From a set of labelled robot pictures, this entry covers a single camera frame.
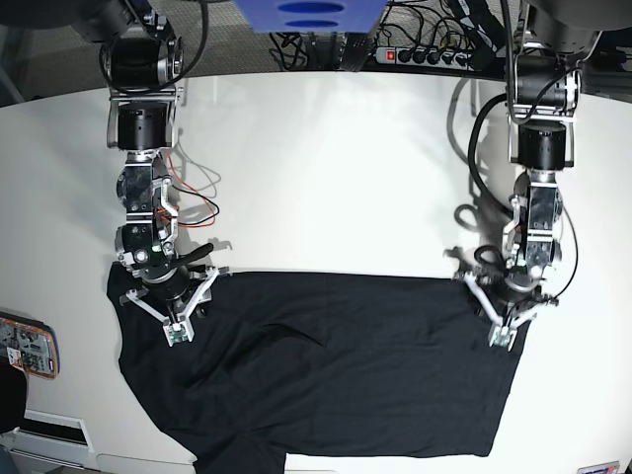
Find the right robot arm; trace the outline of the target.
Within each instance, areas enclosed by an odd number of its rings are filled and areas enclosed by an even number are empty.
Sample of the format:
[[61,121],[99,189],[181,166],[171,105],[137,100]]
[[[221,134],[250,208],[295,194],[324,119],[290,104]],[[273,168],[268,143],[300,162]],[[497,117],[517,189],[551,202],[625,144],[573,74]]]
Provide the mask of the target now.
[[213,247],[182,255],[176,248],[180,212],[165,152],[176,141],[175,118],[189,68],[181,37],[147,1],[91,1],[74,30],[100,47],[110,92],[107,145],[126,155],[118,175],[125,223],[115,239],[118,263],[140,287],[120,296],[158,320],[169,345],[195,337],[191,317],[211,298],[220,271],[197,262]]

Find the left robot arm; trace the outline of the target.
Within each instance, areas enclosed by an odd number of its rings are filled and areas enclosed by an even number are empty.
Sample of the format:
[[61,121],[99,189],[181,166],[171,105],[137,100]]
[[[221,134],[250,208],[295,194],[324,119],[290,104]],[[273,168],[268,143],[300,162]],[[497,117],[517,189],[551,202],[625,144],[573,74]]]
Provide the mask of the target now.
[[[583,70],[601,36],[631,25],[628,1],[523,1],[517,19],[501,4],[505,93],[490,99],[475,118],[467,151],[480,195],[507,221],[499,245],[476,249],[476,267],[463,281],[490,321],[490,347],[510,351],[519,329],[540,307],[557,304],[542,284],[561,262],[560,221],[568,215],[556,176],[575,164],[575,123]],[[521,167],[513,193],[500,202],[476,164],[484,119],[496,105],[507,107],[508,158]]]

